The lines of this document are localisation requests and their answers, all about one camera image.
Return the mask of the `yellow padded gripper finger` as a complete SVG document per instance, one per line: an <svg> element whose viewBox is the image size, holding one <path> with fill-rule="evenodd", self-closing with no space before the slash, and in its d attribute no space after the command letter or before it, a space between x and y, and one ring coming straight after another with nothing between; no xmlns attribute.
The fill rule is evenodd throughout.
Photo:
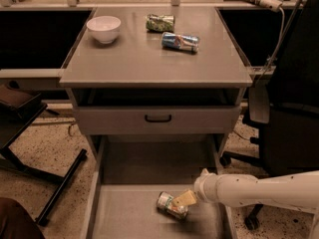
<svg viewBox="0 0 319 239"><path fill-rule="evenodd" d="M188 189L187 191L183 192L181 195L175 197L171 203L176 206L176 207L180 207L180 206L189 206L189 205L193 205L197 202L197 198L195 193Z"/></svg>

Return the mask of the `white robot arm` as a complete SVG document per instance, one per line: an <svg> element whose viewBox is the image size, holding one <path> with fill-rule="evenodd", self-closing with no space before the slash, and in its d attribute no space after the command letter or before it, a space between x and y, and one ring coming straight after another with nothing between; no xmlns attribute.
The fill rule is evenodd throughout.
<svg viewBox="0 0 319 239"><path fill-rule="evenodd" d="M228 207L254 204L298 210L314 215L309 239L319 239L319 171L258 179L249 174L215 174L206 168L188 189L171 202L189 206L198 201Z"/></svg>

